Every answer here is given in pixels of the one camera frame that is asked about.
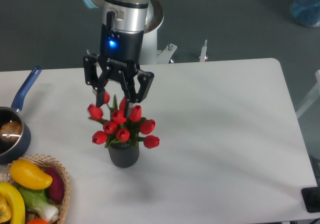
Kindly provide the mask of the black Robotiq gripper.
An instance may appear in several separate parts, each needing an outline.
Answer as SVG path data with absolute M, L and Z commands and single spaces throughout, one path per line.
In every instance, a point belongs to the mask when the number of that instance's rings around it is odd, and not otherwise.
M 125 97 L 125 117 L 131 114 L 134 104 L 141 103 L 147 97 L 155 75 L 150 71 L 138 70 L 143 36 L 144 31 L 123 32 L 101 25 L 100 55 L 83 57 L 85 83 L 92 86 L 96 107 L 101 107 L 105 102 L 108 79 L 120 82 Z M 135 75 L 139 82 L 138 92 L 135 89 Z

